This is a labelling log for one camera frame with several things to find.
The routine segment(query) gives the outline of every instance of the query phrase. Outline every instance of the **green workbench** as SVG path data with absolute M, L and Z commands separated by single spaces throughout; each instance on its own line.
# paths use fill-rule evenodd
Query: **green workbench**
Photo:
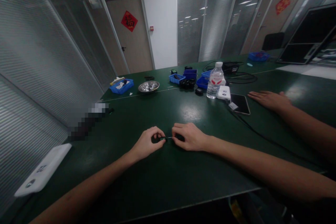
M 230 60 L 250 62 L 246 55 Z M 198 69 L 198 76 L 201 76 L 207 63 L 190 66 Z M 251 63 L 252 67 L 245 64 L 240 71 L 255 74 L 258 80 L 251 84 L 232 84 L 231 93 L 247 95 L 249 91 L 285 91 L 295 106 L 336 126 L 333 115 L 336 111 L 336 81 L 275 70 L 283 64 L 274 62 Z M 180 74 L 184 69 L 183 66 L 174 68 Z M 326 161 L 275 113 L 248 98 L 251 115 L 242 116 L 255 130 L 311 162 L 295 157 L 252 132 L 233 117 L 222 100 L 208 99 L 205 94 L 197 96 L 194 90 L 179 89 L 169 82 L 171 69 L 126 75 L 126 78 L 134 80 L 134 87 L 123 95 L 113 94 L 108 89 L 101 100 L 110 103 L 114 112 L 97 123 L 85 141 L 71 142 L 73 147 L 46 187 L 29 198 L 15 220 L 18 223 L 32 220 L 71 188 L 121 157 L 136 143 L 142 131 L 155 125 L 166 136 L 171 136 L 174 123 L 193 122 L 205 134 L 269 153 L 317 172 L 327 170 Z M 157 92 L 140 94 L 137 91 L 146 75 L 153 75 L 160 82 Z M 262 186 L 225 160 L 203 152 L 186 152 L 168 140 L 162 149 L 118 178 L 83 220 L 87 223 L 123 222 L 257 190 Z M 17 208 L 18 203 L 5 217 L 9 218 Z

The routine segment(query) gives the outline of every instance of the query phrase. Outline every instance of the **blue storage box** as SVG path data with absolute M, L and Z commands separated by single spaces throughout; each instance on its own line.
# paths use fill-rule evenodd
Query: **blue storage box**
M 175 78 L 174 78 L 174 75 L 177 75 L 180 79 L 179 79 L 179 80 L 178 80 L 178 79 L 175 79 Z M 176 84 L 180 84 L 180 81 L 183 80 L 183 79 L 185 79 L 185 78 L 186 78 L 185 76 L 183 76 L 183 75 L 178 75 L 177 73 L 175 73 L 175 74 L 169 76 L 169 81 L 170 81 L 170 82 L 173 82 L 173 83 L 176 83 Z
M 206 72 L 202 73 L 202 76 L 204 76 L 206 80 L 209 80 L 211 71 L 212 70 L 209 70 L 209 71 L 206 71 Z
M 185 69 L 183 76 L 185 76 L 185 79 L 196 79 L 197 69 Z
M 118 93 L 118 94 L 121 95 L 121 94 L 125 93 L 128 89 L 130 89 L 131 87 L 134 86 L 133 80 L 131 80 L 131 79 L 125 79 L 125 80 L 129 81 L 129 83 L 127 83 L 126 85 L 124 85 L 120 89 L 117 89 L 117 86 L 119 86 L 120 82 L 123 82 L 124 80 L 119 81 L 116 84 L 114 84 L 113 86 L 111 86 L 110 89 L 112 90 L 112 92 L 113 93 Z
M 252 61 L 266 61 L 270 55 L 265 52 L 250 52 L 248 58 Z
M 209 78 L 202 76 L 196 81 L 196 84 L 199 88 L 208 89 Z

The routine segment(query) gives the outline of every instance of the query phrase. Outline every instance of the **wooden door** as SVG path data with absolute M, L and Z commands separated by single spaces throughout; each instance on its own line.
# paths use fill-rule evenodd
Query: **wooden door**
M 106 4 L 130 73 L 153 70 L 141 0 L 109 0 Z M 138 20 L 133 31 L 121 23 L 126 11 Z
M 263 24 L 260 27 L 258 35 L 252 45 L 251 51 L 260 51 L 263 47 L 264 39 L 267 34 L 278 33 L 281 31 L 288 16 L 292 12 L 297 0 L 290 0 L 290 4 L 280 13 L 277 14 L 276 5 L 281 0 L 273 0 L 266 14 Z

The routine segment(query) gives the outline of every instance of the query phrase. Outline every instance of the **metal bowl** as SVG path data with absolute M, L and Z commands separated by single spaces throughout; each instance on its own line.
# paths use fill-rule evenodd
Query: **metal bowl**
M 150 80 L 150 81 L 142 83 L 138 87 L 138 90 L 141 93 L 153 93 L 153 92 L 155 92 L 159 88 L 159 86 L 160 86 L 159 82 Z

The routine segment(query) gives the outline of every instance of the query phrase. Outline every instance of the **smartphone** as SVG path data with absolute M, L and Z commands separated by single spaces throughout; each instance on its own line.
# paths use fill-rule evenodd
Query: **smartphone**
M 249 105 L 247 104 L 247 99 L 245 96 L 240 95 L 240 94 L 231 94 L 231 102 L 236 104 L 238 108 L 236 108 L 234 111 L 237 113 L 245 114 L 245 115 L 250 115 L 250 108 Z

